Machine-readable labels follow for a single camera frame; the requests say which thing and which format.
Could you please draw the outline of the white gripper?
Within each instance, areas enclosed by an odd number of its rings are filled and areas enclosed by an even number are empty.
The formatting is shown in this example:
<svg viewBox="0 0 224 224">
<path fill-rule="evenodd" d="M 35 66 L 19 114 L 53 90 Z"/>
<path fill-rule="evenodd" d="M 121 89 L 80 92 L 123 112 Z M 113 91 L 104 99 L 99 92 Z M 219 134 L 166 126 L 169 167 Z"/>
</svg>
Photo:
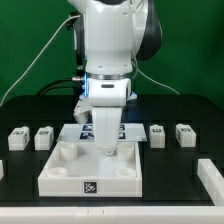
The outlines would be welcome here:
<svg viewBox="0 0 224 224">
<path fill-rule="evenodd" d="M 94 140 L 107 156 L 114 155 L 117 147 L 122 110 L 122 107 L 92 108 Z"/>
</svg>

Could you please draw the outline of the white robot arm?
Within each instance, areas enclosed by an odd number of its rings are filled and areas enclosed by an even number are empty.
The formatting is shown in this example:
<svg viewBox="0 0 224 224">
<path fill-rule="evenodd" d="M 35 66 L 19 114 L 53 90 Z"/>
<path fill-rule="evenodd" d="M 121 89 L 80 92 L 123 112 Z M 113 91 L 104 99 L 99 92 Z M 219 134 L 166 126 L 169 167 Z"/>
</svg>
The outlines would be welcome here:
<svg viewBox="0 0 224 224">
<path fill-rule="evenodd" d="M 139 60 L 159 50 L 162 31 L 154 0 L 67 0 L 80 12 L 74 24 L 77 53 L 86 60 L 85 97 L 74 116 L 93 121 L 96 147 L 112 155 L 123 108 L 131 95 L 130 74 Z"/>
</svg>

